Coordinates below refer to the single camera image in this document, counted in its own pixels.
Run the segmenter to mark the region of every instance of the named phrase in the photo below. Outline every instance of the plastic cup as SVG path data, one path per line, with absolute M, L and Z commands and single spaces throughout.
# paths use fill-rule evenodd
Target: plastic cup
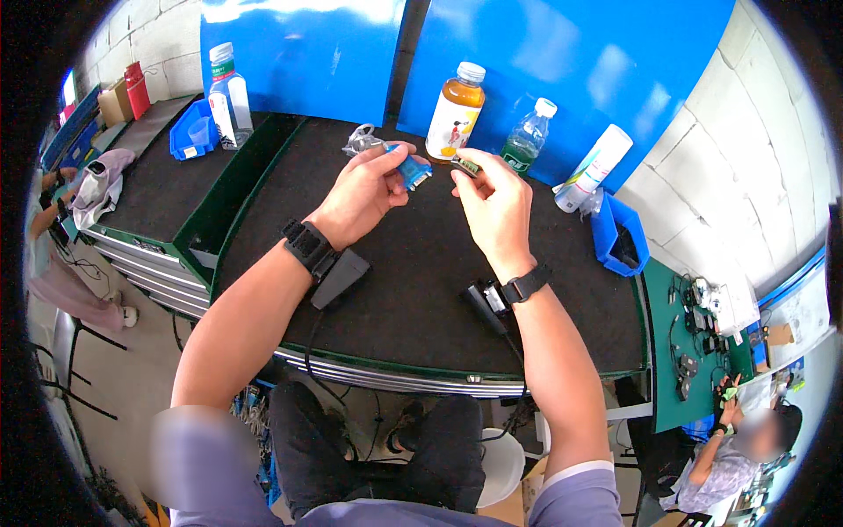
M 187 135 L 191 136 L 193 144 L 198 146 L 208 143 L 208 121 L 210 120 L 210 117 L 200 117 L 187 128 Z
M 496 438 L 501 432 L 500 428 L 484 428 L 482 437 Z M 512 494 L 518 488 L 524 472 L 524 447 L 512 435 L 507 433 L 483 445 L 486 447 L 482 461 L 486 483 L 477 501 L 477 508 L 488 507 Z

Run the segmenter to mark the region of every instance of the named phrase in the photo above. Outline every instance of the bottle cap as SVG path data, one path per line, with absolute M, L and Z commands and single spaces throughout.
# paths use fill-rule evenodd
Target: bottle cap
M 472 83 L 482 83 L 483 79 L 486 78 L 486 69 L 473 62 L 461 62 L 457 68 L 457 76 Z
M 220 44 L 219 46 L 211 48 L 209 55 L 211 56 L 211 62 L 216 62 L 224 59 L 226 55 L 231 55 L 233 53 L 234 45 L 231 42 L 226 42 L 225 44 Z
M 539 100 L 535 101 L 534 108 L 535 113 L 539 114 L 540 116 L 551 118 L 552 116 L 556 115 L 556 105 L 554 105 L 544 97 L 539 97 Z

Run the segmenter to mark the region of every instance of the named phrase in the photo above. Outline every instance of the black pants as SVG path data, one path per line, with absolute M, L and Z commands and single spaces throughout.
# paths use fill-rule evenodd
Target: black pants
M 441 399 L 428 412 L 412 460 L 386 483 L 371 481 L 356 469 L 359 464 L 345 460 L 337 423 L 304 384 L 279 384 L 272 391 L 270 422 L 279 483 L 296 520 L 319 505 L 359 497 L 472 513 L 486 480 L 481 409 L 467 395 Z
M 641 404 L 644 397 L 632 383 L 632 378 L 624 377 L 615 381 L 615 391 L 621 406 Z M 679 479 L 682 470 L 694 454 L 694 441 L 682 428 L 671 428 L 660 433 L 653 433 L 652 417 L 629 419 L 626 426 L 630 431 L 630 441 L 635 450 L 641 476 L 647 493 L 655 497 L 673 494 L 670 487 Z

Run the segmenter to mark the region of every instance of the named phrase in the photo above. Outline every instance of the concrete floor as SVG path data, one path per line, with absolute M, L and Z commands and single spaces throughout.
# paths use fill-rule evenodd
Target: concrete floor
M 87 445 L 94 468 L 106 467 L 124 495 L 140 508 L 143 503 L 142 496 L 132 478 L 129 460 L 133 457 L 134 440 L 142 436 L 143 430 L 156 413 L 169 407 L 175 370 L 180 359 L 173 334 L 172 317 L 169 312 L 127 282 L 92 248 L 80 244 L 74 248 L 73 253 L 77 259 L 86 258 L 98 265 L 108 274 L 111 290 L 119 288 L 122 291 L 123 304 L 135 306 L 140 312 L 139 321 L 133 328 L 124 328 L 119 332 L 98 328 L 104 335 L 128 347 L 128 351 L 124 352 L 85 332 L 79 334 L 76 346 L 73 369 L 90 380 L 92 385 L 88 386 L 76 379 L 72 382 L 73 393 L 116 415 L 118 421 L 91 411 L 76 401 L 71 402 L 79 432 Z M 79 269 L 77 271 L 94 293 L 100 296 L 108 293 L 105 279 L 97 281 Z M 31 341 L 47 349 L 51 348 L 55 313 L 54 306 L 44 304 L 37 298 L 30 298 L 28 321 Z M 182 342 L 187 341 L 191 333 L 188 321 L 176 317 L 176 328 Z M 323 390 L 315 387 L 306 375 L 297 372 L 293 375 L 300 375 L 303 381 L 311 384 L 323 405 L 339 406 Z M 345 387 L 341 386 L 335 389 L 339 393 L 344 390 Z M 617 406 L 608 391 L 606 399 L 608 407 Z M 373 392 L 363 389 L 352 389 L 345 401 L 349 407 L 347 422 L 352 439 L 362 455 L 365 455 L 372 441 L 377 402 Z M 384 422 L 380 426 L 376 442 L 378 446 L 372 454 L 373 459 L 388 456 L 388 452 L 381 448 L 383 437 L 395 423 L 400 409 L 405 404 L 405 397 L 381 392 L 379 403 Z M 615 459 L 619 462 L 634 462 L 634 459 L 619 457 L 624 451 L 621 445 L 629 444 L 626 422 L 622 422 L 620 428 L 607 429 Z M 622 513 L 633 512 L 638 495 L 639 472 L 618 469 L 615 474 L 621 495 L 620 510 Z M 284 517 L 286 511 L 283 509 L 285 508 L 279 505 L 274 507 L 273 511 Z M 631 519 L 625 521 L 627 525 L 631 524 Z

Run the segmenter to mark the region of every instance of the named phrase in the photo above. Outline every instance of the black wrist strap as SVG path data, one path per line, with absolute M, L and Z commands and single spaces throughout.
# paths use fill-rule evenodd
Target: black wrist strap
M 533 271 L 520 278 L 513 278 L 502 286 L 503 297 L 510 304 L 523 302 L 545 286 L 547 281 L 550 280 L 550 274 L 551 270 L 546 264 L 537 266 Z
M 340 253 L 330 246 L 328 239 L 311 222 L 301 223 L 291 219 L 281 232 L 287 238 L 284 248 L 302 262 L 317 283 L 325 278 L 340 257 Z
M 714 426 L 711 427 L 711 435 L 713 436 L 714 432 L 716 432 L 717 430 L 723 430 L 723 434 L 725 434 L 726 432 L 729 431 L 729 427 L 727 427 L 726 425 L 724 425 L 721 422 L 716 422 L 716 423 L 714 423 Z
M 63 222 L 65 218 L 70 216 L 70 213 L 67 211 L 67 205 L 64 204 L 64 200 L 58 198 L 56 206 L 58 207 L 58 221 Z

